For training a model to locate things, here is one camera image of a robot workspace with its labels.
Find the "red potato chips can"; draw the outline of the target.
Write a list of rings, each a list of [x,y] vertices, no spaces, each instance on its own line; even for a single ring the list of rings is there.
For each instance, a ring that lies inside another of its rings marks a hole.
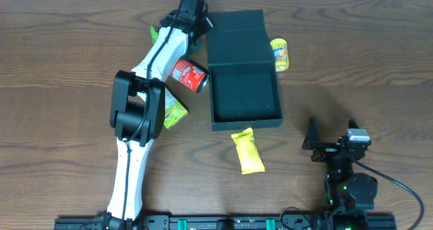
[[[208,73],[189,60],[179,59],[170,76],[190,90],[199,93],[208,82]]]

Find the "green yellow carton box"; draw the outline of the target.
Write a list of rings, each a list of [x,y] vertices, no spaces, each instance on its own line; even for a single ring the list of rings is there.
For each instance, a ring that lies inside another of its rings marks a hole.
[[[166,129],[171,129],[187,115],[187,108],[174,96],[173,93],[171,93],[168,88],[165,88],[164,126]]]

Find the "Haribo gummy candy bag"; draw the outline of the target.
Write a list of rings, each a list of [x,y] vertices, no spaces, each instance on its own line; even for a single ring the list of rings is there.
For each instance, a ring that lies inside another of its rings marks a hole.
[[[155,44],[156,41],[158,40],[158,33],[156,32],[153,26],[150,28],[150,33],[151,33],[152,43]]]

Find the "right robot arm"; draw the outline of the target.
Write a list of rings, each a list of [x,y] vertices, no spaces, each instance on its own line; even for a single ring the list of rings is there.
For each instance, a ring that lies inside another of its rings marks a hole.
[[[374,209],[378,181],[354,172],[352,164],[365,156],[371,139],[355,120],[348,122],[346,134],[337,142],[322,142],[316,118],[310,118],[303,150],[311,150],[313,162],[326,165],[325,197],[329,210],[313,216],[312,229],[367,229],[367,213]]]

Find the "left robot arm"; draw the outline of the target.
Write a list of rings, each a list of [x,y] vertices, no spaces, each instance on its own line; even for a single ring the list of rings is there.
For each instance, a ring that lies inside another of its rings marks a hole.
[[[212,28],[207,15],[206,11],[172,11],[161,20],[158,38],[143,61],[114,77],[110,126],[118,161],[102,229],[137,227],[147,157],[164,122],[166,80],[175,63],[199,47],[197,38]]]

